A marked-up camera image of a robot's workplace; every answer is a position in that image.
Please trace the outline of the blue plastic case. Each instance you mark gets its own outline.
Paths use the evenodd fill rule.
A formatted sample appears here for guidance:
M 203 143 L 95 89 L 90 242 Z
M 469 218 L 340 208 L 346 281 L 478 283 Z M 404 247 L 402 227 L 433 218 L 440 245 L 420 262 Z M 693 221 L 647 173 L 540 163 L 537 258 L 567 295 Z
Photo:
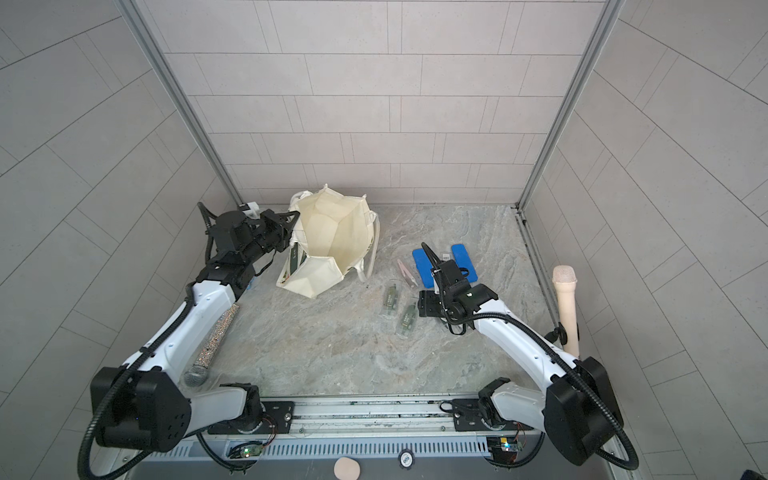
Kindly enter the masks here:
M 464 277 L 470 283 L 477 282 L 478 275 L 466 247 L 463 244 L 454 244 L 451 246 L 451 254 Z
M 425 289 L 434 288 L 434 278 L 432 276 L 432 263 L 422 248 L 412 251 L 412 257 L 419 273 L 420 279 Z

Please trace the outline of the clear case with pink compass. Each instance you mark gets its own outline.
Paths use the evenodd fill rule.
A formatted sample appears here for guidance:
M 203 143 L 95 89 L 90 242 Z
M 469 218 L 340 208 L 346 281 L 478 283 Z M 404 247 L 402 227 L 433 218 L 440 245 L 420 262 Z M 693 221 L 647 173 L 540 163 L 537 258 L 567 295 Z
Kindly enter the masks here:
M 399 269 L 403 279 L 407 283 L 407 285 L 410 288 L 418 289 L 419 288 L 419 282 L 416 280 L 416 278 L 411 273 L 411 271 L 407 268 L 407 266 L 400 259 L 397 259 L 396 263 L 397 263 L 398 269 Z

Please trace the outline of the clear case with green compass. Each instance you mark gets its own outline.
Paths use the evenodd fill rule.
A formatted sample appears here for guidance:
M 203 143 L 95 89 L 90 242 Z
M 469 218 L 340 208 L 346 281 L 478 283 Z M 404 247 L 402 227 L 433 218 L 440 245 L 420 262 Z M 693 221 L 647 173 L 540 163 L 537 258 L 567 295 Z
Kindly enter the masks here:
M 381 309 L 383 316 L 394 317 L 397 314 L 400 294 L 401 288 L 396 282 L 391 282 L 386 286 Z

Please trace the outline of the cream canvas tote bag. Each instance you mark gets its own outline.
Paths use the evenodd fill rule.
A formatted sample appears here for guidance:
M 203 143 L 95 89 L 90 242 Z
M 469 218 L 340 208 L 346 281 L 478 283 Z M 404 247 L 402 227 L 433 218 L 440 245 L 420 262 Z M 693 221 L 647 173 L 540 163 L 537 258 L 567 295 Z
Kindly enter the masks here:
M 290 209 L 299 218 L 277 287 L 315 299 L 352 270 L 360 281 L 370 279 L 381 226 L 366 196 L 346 196 L 324 186 L 295 194 Z

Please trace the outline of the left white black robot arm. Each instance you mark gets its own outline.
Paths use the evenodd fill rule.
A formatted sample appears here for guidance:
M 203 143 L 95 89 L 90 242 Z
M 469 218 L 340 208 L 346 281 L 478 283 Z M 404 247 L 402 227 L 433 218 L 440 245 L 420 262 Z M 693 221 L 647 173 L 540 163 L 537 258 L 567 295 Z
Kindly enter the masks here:
M 216 215 L 199 208 L 205 223 L 205 265 L 185 287 L 185 300 L 160 330 L 122 365 L 93 378 L 93 420 L 83 438 L 93 444 L 167 452 L 190 434 L 220 423 L 252 432 L 264 408 L 257 386 L 224 384 L 186 396 L 179 383 L 205 338 L 259 276 L 254 264 L 289 246 L 296 211 L 256 212 L 241 206 Z

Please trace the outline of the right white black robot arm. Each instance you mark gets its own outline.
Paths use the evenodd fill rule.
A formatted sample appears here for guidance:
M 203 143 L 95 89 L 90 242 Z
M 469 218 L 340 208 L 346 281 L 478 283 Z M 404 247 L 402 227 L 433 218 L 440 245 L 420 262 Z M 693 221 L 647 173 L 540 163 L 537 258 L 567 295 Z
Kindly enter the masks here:
M 593 455 L 624 470 L 639 466 L 638 453 L 624 430 L 624 421 L 607 370 L 592 357 L 569 353 L 577 335 L 563 325 L 542 336 L 516 317 L 498 294 L 482 283 L 472 284 L 468 269 L 440 258 L 427 244 L 421 249 L 432 286 L 420 293 L 419 314 L 441 320 L 461 336 L 470 330 L 492 340 L 536 384 L 519 388 L 501 377 L 478 394 L 480 417 L 491 428 L 519 422 L 540 431 L 574 465 Z

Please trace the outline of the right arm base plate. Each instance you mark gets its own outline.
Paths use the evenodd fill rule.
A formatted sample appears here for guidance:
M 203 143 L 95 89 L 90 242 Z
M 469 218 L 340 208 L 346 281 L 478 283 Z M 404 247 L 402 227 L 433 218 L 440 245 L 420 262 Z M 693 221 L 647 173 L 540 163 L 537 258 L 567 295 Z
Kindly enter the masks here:
M 442 401 L 442 412 L 453 417 L 455 430 L 470 431 L 531 431 L 532 427 L 512 420 L 504 420 L 486 398 L 453 399 Z

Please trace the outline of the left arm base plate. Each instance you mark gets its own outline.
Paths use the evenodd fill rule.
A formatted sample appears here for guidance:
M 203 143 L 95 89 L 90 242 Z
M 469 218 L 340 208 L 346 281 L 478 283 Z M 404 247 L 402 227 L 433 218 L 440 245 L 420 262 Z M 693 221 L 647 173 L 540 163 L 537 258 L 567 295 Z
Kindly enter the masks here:
M 292 401 L 261 401 L 232 420 L 218 422 L 207 428 L 212 435 L 287 434 L 290 431 L 295 403 Z

